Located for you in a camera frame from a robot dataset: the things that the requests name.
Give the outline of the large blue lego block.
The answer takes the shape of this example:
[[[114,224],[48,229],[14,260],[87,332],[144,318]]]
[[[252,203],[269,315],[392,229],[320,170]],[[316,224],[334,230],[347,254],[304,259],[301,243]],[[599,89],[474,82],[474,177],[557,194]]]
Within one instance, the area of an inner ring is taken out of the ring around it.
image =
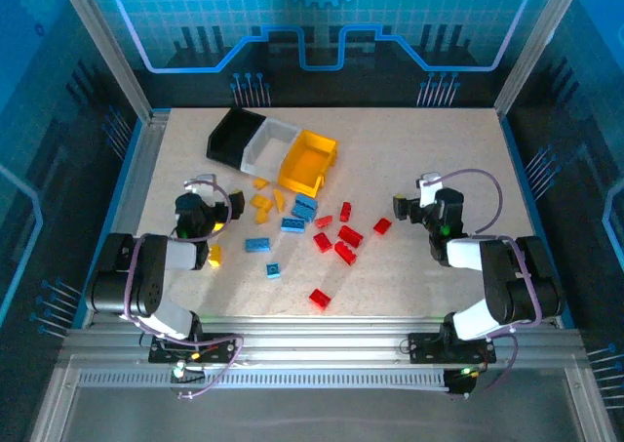
[[[292,206],[293,216],[307,222],[312,222],[317,216],[317,210],[318,202],[315,199],[302,193],[297,193]]]

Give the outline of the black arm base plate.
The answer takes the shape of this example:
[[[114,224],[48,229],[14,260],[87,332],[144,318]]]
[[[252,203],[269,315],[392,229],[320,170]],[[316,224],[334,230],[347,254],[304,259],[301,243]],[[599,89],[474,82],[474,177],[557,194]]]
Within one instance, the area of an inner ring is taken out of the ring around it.
[[[495,363],[496,352],[486,340],[445,341],[441,334],[412,333],[408,335],[411,364],[477,365]]]
[[[182,345],[163,338],[152,338],[148,362],[151,364],[226,364],[237,350],[235,340],[205,345]]]

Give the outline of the yellow plastic bin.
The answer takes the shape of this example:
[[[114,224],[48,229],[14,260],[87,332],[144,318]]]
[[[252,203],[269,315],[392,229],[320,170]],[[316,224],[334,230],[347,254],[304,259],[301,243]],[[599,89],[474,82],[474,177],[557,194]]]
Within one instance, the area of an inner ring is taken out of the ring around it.
[[[278,184],[315,198],[335,163],[338,146],[336,140],[303,130],[282,162]]]

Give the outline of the aluminium upright post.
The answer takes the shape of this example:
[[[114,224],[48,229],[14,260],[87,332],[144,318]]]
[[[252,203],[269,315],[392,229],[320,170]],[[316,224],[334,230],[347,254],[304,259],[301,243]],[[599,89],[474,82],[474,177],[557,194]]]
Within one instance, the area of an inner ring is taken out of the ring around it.
[[[96,0],[69,0],[89,32],[101,57],[113,74],[137,118],[144,125],[152,122],[153,110],[131,69],[119,43]]]
[[[500,120],[511,109],[528,77],[551,42],[573,0],[548,0],[510,71],[493,108]]]

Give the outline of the black controller box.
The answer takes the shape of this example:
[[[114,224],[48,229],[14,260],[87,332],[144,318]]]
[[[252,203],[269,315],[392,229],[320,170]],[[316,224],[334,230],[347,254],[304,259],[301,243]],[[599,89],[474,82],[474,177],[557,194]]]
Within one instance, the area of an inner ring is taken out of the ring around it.
[[[471,368],[444,370],[444,386],[450,396],[467,399],[477,385],[480,372]]]

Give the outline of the aluminium front frame rail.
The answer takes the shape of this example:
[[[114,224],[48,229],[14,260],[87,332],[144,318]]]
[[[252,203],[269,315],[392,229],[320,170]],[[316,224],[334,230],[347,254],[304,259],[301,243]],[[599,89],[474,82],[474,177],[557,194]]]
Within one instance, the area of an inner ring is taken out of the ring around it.
[[[437,333],[440,322],[413,317],[215,317],[204,322],[209,333],[242,336],[238,363],[256,368],[406,368],[408,334]],[[148,337],[134,325],[97,315],[84,329],[72,330],[59,352],[62,361],[144,365]],[[586,368],[581,336],[552,322],[518,331],[511,341],[494,342],[496,367],[510,359],[523,369]]]

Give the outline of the black plastic bin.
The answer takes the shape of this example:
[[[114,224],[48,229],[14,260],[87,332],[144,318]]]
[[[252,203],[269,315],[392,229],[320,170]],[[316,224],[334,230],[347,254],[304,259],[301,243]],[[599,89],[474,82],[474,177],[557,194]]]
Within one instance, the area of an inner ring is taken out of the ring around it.
[[[230,108],[208,137],[206,157],[239,169],[244,150],[266,117],[241,108]]]

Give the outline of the white plastic bin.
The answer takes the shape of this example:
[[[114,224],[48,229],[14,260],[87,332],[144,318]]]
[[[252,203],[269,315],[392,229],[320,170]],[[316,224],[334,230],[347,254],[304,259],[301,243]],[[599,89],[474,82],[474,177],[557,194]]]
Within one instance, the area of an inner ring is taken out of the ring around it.
[[[281,166],[301,131],[296,125],[267,117],[246,145],[240,170],[277,182]]]

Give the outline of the aluminium side rail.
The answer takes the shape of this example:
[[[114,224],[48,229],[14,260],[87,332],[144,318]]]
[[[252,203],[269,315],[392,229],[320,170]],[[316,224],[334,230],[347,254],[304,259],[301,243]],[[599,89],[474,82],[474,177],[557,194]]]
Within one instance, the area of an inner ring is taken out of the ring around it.
[[[84,294],[73,319],[73,329],[82,329],[90,321],[90,312],[86,306],[87,286],[95,272],[107,235],[112,232],[137,232],[170,113],[168,108],[157,108],[149,124],[136,123],[129,153],[122,164],[97,241]]]

